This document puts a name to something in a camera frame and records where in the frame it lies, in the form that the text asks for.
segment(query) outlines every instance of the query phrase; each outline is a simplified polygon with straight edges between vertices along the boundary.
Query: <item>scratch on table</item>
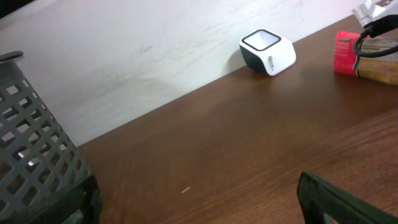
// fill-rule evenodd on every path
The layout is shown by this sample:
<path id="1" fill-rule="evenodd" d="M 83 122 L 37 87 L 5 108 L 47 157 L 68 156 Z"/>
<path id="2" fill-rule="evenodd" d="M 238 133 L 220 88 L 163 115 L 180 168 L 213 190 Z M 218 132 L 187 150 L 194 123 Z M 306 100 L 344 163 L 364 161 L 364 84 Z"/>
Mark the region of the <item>scratch on table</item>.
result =
<path id="1" fill-rule="evenodd" d="M 191 187 L 187 187 L 185 190 L 181 191 L 181 194 L 184 194 L 187 190 L 189 190 Z"/>

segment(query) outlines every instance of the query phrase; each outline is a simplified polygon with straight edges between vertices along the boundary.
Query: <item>white wall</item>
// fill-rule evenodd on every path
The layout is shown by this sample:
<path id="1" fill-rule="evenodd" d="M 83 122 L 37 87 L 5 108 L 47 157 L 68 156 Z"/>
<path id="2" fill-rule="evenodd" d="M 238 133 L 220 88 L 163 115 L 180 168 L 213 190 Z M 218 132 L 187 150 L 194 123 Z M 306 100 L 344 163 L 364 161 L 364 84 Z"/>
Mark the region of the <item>white wall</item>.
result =
<path id="1" fill-rule="evenodd" d="M 242 67 L 254 29 L 296 41 L 361 2 L 59 0 L 0 30 L 0 53 L 25 52 L 19 66 L 80 145 Z"/>

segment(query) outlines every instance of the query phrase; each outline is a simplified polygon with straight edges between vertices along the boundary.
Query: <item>table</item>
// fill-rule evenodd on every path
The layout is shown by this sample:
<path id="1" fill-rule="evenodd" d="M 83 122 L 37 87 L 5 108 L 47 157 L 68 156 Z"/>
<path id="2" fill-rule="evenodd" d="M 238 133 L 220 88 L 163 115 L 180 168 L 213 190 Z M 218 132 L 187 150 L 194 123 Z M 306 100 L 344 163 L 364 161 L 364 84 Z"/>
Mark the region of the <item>table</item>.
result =
<path id="1" fill-rule="evenodd" d="M 103 223 L 303 223 L 303 170 L 398 216 L 398 88 L 333 74 L 337 30 L 294 43 L 296 63 L 243 67 L 80 147 Z"/>

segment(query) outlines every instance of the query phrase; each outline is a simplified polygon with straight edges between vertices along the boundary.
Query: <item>gray plastic basket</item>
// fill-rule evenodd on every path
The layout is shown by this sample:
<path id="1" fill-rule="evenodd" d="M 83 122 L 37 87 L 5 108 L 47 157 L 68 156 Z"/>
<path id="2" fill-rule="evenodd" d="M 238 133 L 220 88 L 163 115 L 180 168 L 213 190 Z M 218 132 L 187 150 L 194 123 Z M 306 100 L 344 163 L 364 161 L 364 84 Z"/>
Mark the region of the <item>gray plastic basket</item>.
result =
<path id="1" fill-rule="evenodd" d="M 0 56 L 0 220 L 91 173 L 16 65 L 22 55 Z"/>

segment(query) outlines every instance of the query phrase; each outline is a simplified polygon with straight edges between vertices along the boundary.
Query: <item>white connector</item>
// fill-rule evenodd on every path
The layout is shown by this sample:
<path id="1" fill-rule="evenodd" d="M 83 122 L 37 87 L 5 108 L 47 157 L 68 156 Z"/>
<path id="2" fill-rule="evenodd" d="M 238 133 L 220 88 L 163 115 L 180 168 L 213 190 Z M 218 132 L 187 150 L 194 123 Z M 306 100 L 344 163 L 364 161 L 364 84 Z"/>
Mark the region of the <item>white connector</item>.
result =
<path id="1" fill-rule="evenodd" d="M 352 10 L 361 26 L 364 27 L 384 16 L 398 14 L 398 1 L 388 1 L 386 2 L 387 5 L 384 7 L 378 6 L 376 2 L 378 1 L 366 0 Z"/>

